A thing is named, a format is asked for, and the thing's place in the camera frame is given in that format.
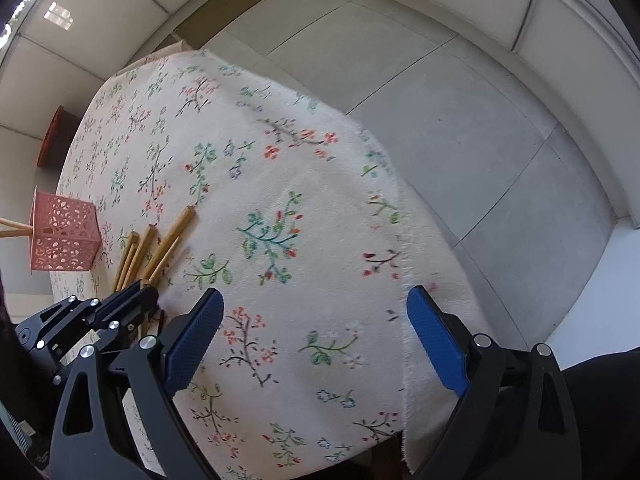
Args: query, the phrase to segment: gray tile floor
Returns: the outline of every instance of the gray tile floor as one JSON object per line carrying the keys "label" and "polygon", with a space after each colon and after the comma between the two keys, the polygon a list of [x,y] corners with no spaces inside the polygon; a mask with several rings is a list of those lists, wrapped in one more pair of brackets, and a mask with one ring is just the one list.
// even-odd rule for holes
{"label": "gray tile floor", "polygon": [[501,344],[545,340],[574,304],[613,212],[555,117],[484,52],[391,0],[263,0],[206,47],[378,137]]}

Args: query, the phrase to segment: table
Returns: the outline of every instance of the table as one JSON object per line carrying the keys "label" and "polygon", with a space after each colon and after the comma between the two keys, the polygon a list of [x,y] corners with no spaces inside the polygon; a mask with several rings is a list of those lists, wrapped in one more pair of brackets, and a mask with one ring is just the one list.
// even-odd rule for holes
{"label": "table", "polygon": [[[151,223],[162,235],[196,206],[160,304],[172,317],[208,286],[224,296],[223,325],[174,401],[226,480],[295,478],[401,429],[415,467],[455,397],[406,320],[406,291],[424,284],[487,332],[455,257],[376,139],[206,50],[109,79],[58,194],[95,203],[102,249],[91,272],[51,273],[56,300],[106,297],[128,233]],[[126,409],[158,470],[131,396]]]}

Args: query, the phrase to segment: pink perforated container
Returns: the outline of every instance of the pink perforated container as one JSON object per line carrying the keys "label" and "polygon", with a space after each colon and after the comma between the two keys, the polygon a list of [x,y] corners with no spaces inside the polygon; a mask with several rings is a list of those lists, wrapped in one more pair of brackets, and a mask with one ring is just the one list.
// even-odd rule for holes
{"label": "pink perforated container", "polygon": [[89,270],[102,241],[95,205],[36,190],[31,270]]}

